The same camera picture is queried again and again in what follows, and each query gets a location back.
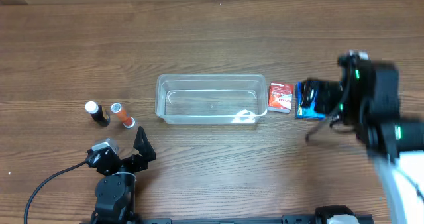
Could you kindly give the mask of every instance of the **orange cylinder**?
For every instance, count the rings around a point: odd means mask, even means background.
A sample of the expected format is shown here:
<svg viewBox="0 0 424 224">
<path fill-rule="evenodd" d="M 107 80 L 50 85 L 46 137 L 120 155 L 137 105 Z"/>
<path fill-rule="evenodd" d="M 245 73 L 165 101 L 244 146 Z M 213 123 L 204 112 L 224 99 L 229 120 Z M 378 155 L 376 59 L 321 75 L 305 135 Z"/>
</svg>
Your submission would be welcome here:
<svg viewBox="0 0 424 224">
<path fill-rule="evenodd" d="M 134 118 L 127 114 L 124 107 L 120 103 L 112 104 L 111 111 L 118 116 L 126 128 L 131 128 L 135 125 Z"/>
</svg>

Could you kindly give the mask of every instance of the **small bottle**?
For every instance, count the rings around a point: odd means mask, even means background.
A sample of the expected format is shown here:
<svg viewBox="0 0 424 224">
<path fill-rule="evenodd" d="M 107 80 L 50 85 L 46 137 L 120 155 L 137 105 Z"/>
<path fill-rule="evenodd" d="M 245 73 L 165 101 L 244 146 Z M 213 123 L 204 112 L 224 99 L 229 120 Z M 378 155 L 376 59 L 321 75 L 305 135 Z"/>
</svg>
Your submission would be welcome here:
<svg viewBox="0 0 424 224">
<path fill-rule="evenodd" d="M 118 118 L 122 121 L 125 128 L 132 128 L 135 125 L 135 120 L 131 116 L 127 114 L 127 112 L 124 110 L 124 107 L 122 107 L 121 104 L 115 103 L 111 106 L 111 111 L 117 114 Z"/>
<path fill-rule="evenodd" d="M 95 122 L 99 123 L 99 125 L 103 127 L 106 127 L 111 122 L 111 116 L 108 112 L 103 110 L 101 105 L 98 105 L 94 101 L 88 101 L 85 104 L 85 110 L 91 114 L 91 117 L 93 117 Z"/>
</svg>

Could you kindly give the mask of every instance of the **wooden surface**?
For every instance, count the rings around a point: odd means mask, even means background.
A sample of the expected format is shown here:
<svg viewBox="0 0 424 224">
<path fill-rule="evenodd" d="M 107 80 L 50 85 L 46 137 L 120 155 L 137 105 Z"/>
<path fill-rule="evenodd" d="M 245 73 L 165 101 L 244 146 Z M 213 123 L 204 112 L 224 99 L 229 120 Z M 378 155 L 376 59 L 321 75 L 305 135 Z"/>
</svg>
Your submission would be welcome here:
<svg viewBox="0 0 424 224">
<path fill-rule="evenodd" d="M 137 174 L 143 217 L 279 217 L 344 204 L 389 223 L 386 198 L 354 137 L 269 112 L 257 125 L 167 125 L 154 113 L 160 74 L 263 74 L 337 80 L 337 56 L 397 62 L 403 112 L 424 111 L 424 0 L 285 0 L 0 7 L 0 223 L 22 223 L 35 187 L 81 162 L 97 140 L 121 157 L 136 129 L 100 128 L 84 110 L 119 101 L 157 153 Z M 30 223 L 87 221 L 101 175 L 86 166 L 45 185 Z"/>
</svg>

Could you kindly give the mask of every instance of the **clear plastic bin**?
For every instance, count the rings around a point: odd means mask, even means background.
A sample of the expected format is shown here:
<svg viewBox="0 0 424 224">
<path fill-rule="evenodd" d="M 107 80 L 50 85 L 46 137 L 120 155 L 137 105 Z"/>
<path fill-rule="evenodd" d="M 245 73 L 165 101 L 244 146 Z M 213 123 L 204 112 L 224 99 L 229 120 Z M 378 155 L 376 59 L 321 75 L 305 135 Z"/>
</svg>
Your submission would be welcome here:
<svg viewBox="0 0 424 224">
<path fill-rule="evenodd" d="M 156 114 L 169 124 L 256 123 L 267 112 L 262 75 L 163 74 Z"/>
</svg>

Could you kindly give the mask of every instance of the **red box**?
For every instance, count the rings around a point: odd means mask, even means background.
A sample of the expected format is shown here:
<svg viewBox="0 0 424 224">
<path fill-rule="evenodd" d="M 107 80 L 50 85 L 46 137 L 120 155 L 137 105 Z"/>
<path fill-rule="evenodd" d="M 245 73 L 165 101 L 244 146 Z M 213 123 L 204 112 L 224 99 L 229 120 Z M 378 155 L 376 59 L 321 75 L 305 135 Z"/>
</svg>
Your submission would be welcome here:
<svg viewBox="0 0 424 224">
<path fill-rule="evenodd" d="M 271 82 L 268 110 L 289 113 L 292 110 L 293 84 Z"/>
</svg>

